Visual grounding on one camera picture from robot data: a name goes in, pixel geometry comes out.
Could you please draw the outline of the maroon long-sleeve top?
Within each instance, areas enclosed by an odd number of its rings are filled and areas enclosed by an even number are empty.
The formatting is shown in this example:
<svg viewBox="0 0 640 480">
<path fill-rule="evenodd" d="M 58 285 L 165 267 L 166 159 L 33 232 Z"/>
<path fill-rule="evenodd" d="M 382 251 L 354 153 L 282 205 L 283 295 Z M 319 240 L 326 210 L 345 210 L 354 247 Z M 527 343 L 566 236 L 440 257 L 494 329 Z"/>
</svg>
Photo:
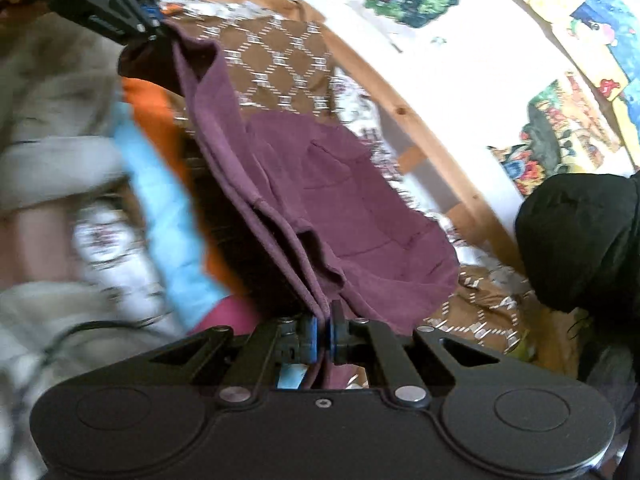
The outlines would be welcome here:
<svg viewBox="0 0 640 480">
<path fill-rule="evenodd" d="M 177 93 L 218 190 L 259 244 L 270 315 L 305 308 L 320 325 L 339 301 L 408 335 L 457 286 L 445 232 L 411 209 L 345 127 L 266 110 L 242 113 L 222 47 L 177 26 L 128 44 L 122 76 Z"/>
</svg>

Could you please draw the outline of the orange and blue blanket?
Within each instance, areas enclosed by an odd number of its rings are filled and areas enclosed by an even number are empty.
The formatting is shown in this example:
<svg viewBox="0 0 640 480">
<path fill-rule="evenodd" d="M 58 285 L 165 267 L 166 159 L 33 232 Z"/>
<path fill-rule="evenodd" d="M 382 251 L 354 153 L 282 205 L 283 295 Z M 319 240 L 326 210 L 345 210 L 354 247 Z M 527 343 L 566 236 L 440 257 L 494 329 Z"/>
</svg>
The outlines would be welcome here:
<svg viewBox="0 0 640 480">
<path fill-rule="evenodd" d="M 140 207 L 149 251 L 168 307 L 187 333 L 229 325 L 250 334 L 262 322 L 254 302 L 203 230 L 182 158 L 184 130 L 169 94 L 141 79 L 122 80 L 122 120 L 114 140 Z"/>
</svg>

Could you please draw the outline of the cream fleece blanket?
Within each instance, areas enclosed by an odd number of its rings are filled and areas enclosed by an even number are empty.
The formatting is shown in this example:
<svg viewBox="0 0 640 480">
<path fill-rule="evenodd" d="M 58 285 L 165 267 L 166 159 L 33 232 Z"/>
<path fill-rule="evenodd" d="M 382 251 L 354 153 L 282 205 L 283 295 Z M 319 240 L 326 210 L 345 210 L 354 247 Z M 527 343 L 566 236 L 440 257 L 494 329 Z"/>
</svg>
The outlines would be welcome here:
<svg viewBox="0 0 640 480">
<path fill-rule="evenodd" d="M 38 396 L 178 339 L 114 132 L 110 40 L 54 14 L 1 24 L 1 474 L 38 479 Z"/>
</svg>

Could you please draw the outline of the brown PF patterned blanket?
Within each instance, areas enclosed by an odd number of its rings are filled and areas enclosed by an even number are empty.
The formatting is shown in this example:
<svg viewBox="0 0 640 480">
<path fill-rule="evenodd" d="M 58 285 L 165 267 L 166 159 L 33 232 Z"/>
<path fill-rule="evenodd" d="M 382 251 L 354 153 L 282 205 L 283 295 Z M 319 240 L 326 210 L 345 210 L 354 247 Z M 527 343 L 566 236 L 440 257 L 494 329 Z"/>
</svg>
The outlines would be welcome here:
<svg viewBox="0 0 640 480">
<path fill-rule="evenodd" d="M 331 52 L 313 24 L 176 26 L 195 130 L 171 163 L 195 200 L 209 267 L 250 295 L 247 322 L 273 318 L 270 297 L 283 292 L 322 320 L 337 301 L 401 335 L 424 323 L 576 375 L 576 344 L 560 334 L 570 317 L 500 284 L 490 263 L 460 263 L 447 219 L 410 207 L 375 166 L 375 135 L 337 119 Z"/>
</svg>

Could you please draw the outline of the black puffer jacket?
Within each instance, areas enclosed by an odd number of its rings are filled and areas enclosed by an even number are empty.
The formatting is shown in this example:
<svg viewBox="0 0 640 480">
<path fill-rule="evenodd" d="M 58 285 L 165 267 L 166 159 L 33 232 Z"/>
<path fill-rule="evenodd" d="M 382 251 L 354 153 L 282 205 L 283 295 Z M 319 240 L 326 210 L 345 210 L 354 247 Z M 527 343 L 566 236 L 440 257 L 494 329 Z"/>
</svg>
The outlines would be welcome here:
<svg viewBox="0 0 640 480">
<path fill-rule="evenodd" d="M 639 176 L 558 174 L 521 204 L 515 235 L 537 299 L 583 310 L 639 367 Z"/>
</svg>

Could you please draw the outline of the colourful landscape poster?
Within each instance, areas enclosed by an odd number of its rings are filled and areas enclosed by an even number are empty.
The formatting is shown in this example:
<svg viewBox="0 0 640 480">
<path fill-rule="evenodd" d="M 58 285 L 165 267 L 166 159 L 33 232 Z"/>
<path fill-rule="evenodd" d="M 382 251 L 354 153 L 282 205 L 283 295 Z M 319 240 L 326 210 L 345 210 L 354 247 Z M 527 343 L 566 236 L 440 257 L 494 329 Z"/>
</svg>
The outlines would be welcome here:
<svg viewBox="0 0 640 480">
<path fill-rule="evenodd" d="M 518 135 L 488 150 L 522 197 L 558 174 L 617 174 L 634 164 L 582 77 L 566 72 L 531 98 Z"/>
</svg>

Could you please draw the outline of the wooden bed frame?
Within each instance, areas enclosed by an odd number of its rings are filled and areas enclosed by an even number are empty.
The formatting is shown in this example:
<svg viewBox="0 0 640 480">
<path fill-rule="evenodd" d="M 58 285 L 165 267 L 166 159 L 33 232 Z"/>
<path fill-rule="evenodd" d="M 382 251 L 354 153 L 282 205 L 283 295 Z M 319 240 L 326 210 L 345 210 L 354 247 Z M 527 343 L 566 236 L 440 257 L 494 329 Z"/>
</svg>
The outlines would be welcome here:
<svg viewBox="0 0 640 480">
<path fill-rule="evenodd" d="M 305 0 L 215 1 L 250 1 L 290 20 L 317 24 L 337 64 L 370 93 L 375 102 L 411 140 L 410 148 L 401 152 L 398 157 L 400 171 L 408 174 L 426 160 L 430 162 L 439 177 L 457 197 L 457 205 L 447 211 L 447 216 L 463 237 L 474 244 L 487 243 L 501 262 L 513 266 L 520 272 L 524 270 L 514 240 L 506 232 L 482 193 L 464 174 L 454 156 L 442 145 L 436 134 L 428 128 L 404 97 L 360 55 L 358 50 L 326 24 L 326 17 L 319 10 Z"/>
</svg>

